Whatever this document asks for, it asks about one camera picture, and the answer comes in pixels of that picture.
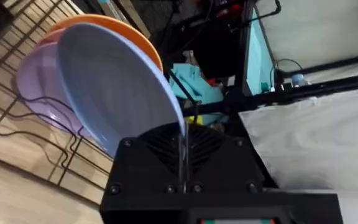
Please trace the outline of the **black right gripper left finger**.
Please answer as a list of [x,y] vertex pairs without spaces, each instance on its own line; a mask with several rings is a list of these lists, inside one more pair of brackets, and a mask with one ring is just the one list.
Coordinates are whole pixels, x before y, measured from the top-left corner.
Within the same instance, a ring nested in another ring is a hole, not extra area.
[[184,196],[182,139],[176,123],[122,139],[103,198]]

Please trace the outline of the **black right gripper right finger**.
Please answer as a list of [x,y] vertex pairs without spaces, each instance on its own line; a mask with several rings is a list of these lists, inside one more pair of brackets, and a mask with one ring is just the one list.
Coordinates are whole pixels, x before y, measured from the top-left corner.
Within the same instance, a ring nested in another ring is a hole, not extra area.
[[191,194],[245,194],[264,187],[254,153],[241,138],[190,124],[186,155],[186,186]]

